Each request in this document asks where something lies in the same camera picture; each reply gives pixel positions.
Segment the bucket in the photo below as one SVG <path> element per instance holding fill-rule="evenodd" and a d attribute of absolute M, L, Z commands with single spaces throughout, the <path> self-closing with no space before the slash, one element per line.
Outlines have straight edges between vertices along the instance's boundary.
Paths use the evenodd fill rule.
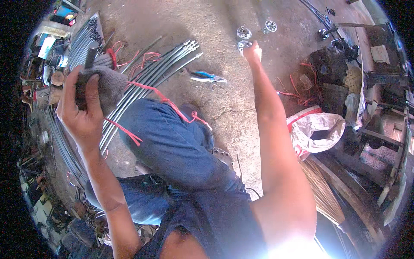
<path fill-rule="evenodd" d="M 67 66 L 68 57 L 64 55 L 59 55 L 58 60 L 56 61 L 56 64 L 58 67 L 66 67 Z"/>

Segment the straw broom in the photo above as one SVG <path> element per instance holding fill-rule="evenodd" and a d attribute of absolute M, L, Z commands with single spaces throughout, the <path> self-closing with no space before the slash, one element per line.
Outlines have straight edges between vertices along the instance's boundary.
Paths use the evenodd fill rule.
<path fill-rule="evenodd" d="M 312 188 L 316 201 L 316 210 L 336 226 L 339 226 L 345 221 L 344 213 L 329 188 L 328 183 L 323 178 L 319 167 L 310 159 L 306 159 L 305 161 L 299 159 L 299 164 Z"/>

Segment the bundle of metal rods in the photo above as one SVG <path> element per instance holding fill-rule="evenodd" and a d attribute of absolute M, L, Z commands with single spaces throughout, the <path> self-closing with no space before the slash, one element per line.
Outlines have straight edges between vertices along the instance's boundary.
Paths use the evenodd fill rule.
<path fill-rule="evenodd" d="M 102 38 L 97 27 L 97 18 L 91 17 L 72 40 L 68 57 L 69 70 L 72 70 L 77 65 L 85 63 L 88 46 L 91 42 L 97 41 L 99 45 L 102 45 Z"/>
<path fill-rule="evenodd" d="M 184 66 L 186 66 L 196 58 L 199 58 L 203 54 L 203 52 L 197 54 L 193 58 L 184 62 L 182 65 L 178 66 L 177 68 L 173 68 L 175 64 L 179 63 L 184 57 L 186 57 L 191 52 L 195 51 L 197 48 L 199 48 L 198 43 L 196 41 L 190 40 L 176 46 L 175 48 L 171 49 L 165 54 L 159 56 L 157 58 L 157 61 L 154 61 L 146 65 L 141 71 L 139 71 L 138 75 L 132 77 L 132 81 L 155 88 L 158 87 L 161 83 L 167 80 L 174 73 L 182 69 Z M 122 116 L 125 110 L 135 100 L 146 97 L 150 92 L 151 90 L 143 89 L 130 84 L 124 92 L 124 96 L 118 102 L 115 110 L 112 111 L 107 116 L 107 118 L 114 122 L 118 122 L 119 118 Z M 115 137 L 117 129 L 118 128 L 115 127 L 115 125 L 109 123 L 108 121 L 104 121 L 102 130 L 103 137 L 101 139 L 101 142 L 99 143 L 99 149 L 101 150 L 102 154 L 105 153 L 109 143 Z"/>
<path fill-rule="evenodd" d="M 82 164 L 79 162 L 79 160 L 73 153 L 67 139 L 63 135 L 64 129 L 62 125 L 58 120 L 55 119 L 54 111 L 51 107 L 46 109 L 45 114 L 46 119 L 49 123 L 49 127 L 51 129 L 52 137 L 56 141 L 56 145 L 59 148 L 60 155 L 62 156 L 65 165 L 76 177 L 80 185 L 84 187 L 86 182 L 88 181 L 86 170 L 82 167 Z"/>

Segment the metal hub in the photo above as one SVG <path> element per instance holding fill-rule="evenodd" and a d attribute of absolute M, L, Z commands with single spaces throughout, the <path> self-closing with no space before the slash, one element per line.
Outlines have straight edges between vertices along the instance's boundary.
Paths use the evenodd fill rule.
<path fill-rule="evenodd" d="M 237 43 L 237 49 L 238 51 L 240 51 L 240 54 L 243 56 L 243 50 L 244 48 L 248 48 L 252 45 L 253 43 L 249 42 L 249 41 L 239 41 L 239 43 Z"/>
<path fill-rule="evenodd" d="M 275 32 L 277 30 L 277 25 L 274 21 L 267 20 L 265 22 L 265 27 L 263 28 L 264 34 L 269 34 L 269 32 Z"/>
<path fill-rule="evenodd" d="M 319 30 L 319 35 L 322 39 L 329 38 L 329 34 L 326 33 L 326 29 Z"/>
<path fill-rule="evenodd" d="M 239 36 L 240 38 L 246 40 L 246 39 L 250 39 L 252 37 L 252 32 L 245 28 L 244 26 L 240 26 L 240 28 L 237 29 L 237 36 Z"/>

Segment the broom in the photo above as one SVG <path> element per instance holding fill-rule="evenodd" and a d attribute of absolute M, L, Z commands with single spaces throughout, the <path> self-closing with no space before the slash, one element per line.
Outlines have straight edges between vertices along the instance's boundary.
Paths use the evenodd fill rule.
<path fill-rule="evenodd" d="M 342 212 L 342 209 L 332 193 L 328 183 L 325 178 L 323 178 L 322 172 L 320 171 L 318 165 L 311 159 L 305 159 L 305 161 L 302 161 L 302 159 L 298 160 L 302 167 L 302 171 L 305 173 L 312 188 L 316 202 L 316 210 L 328 218 L 348 236 L 359 257 L 363 258 L 360 250 L 361 248 L 358 247 L 355 239 L 348 231 L 344 231 L 344 228 L 347 228 L 344 213 Z"/>

